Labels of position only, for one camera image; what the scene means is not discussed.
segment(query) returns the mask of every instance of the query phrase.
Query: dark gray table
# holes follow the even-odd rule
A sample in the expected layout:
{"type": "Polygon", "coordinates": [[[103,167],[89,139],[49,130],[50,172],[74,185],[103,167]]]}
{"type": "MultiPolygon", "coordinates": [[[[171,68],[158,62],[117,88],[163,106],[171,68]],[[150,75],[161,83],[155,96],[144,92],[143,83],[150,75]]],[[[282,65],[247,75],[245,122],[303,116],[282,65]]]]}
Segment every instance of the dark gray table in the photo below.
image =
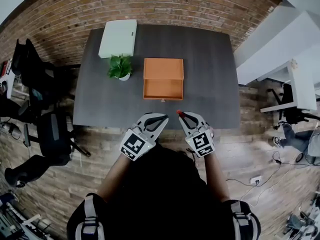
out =
{"type": "Polygon", "coordinates": [[[229,36],[191,27],[138,25],[133,74],[127,81],[107,76],[109,59],[98,56],[104,29],[90,32],[77,80],[73,124],[128,128],[144,113],[169,116],[167,129],[181,129],[176,110],[190,111],[216,129],[240,124],[236,66],[229,36]],[[145,100],[144,58],[183,59],[182,101],[145,100]]]}

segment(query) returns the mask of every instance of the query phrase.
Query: brick wall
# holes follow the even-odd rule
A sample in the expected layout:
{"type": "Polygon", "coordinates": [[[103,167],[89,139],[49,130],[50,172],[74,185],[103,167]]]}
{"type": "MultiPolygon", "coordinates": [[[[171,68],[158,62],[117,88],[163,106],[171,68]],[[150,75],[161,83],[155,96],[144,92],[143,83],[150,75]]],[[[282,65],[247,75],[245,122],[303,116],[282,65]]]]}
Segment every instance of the brick wall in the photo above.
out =
{"type": "Polygon", "coordinates": [[[230,35],[235,50],[281,0],[28,0],[0,28],[0,61],[16,39],[31,39],[43,60],[80,63],[89,32],[107,21],[180,25],[230,35]]]}

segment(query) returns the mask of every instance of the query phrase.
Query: green plant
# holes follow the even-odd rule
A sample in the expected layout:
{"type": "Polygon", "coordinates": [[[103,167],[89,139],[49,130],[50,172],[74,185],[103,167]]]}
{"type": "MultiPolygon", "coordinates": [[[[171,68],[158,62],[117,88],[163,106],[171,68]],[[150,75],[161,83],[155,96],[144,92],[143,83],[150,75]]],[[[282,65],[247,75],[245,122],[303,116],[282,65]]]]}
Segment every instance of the green plant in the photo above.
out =
{"type": "Polygon", "coordinates": [[[132,74],[130,56],[111,56],[110,69],[108,76],[110,78],[123,78],[128,74],[132,74]]]}

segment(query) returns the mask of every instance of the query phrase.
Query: white box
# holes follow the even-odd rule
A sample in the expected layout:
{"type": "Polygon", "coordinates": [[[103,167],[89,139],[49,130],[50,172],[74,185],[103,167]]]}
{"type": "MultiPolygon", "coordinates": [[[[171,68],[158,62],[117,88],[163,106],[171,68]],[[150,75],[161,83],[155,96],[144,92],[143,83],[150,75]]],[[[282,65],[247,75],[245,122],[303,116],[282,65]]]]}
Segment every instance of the white box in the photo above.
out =
{"type": "Polygon", "coordinates": [[[101,39],[99,57],[110,58],[111,55],[133,56],[137,30],[136,19],[108,21],[101,39]]]}

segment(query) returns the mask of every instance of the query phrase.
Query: orange box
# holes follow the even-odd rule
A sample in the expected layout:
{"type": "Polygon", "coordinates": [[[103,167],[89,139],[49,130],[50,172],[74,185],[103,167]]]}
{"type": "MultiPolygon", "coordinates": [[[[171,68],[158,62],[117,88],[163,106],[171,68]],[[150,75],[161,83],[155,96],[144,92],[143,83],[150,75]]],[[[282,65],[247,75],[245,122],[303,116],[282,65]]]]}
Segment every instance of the orange box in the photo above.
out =
{"type": "Polygon", "coordinates": [[[184,60],[145,58],[143,98],[146,100],[184,99],[184,60]]]}

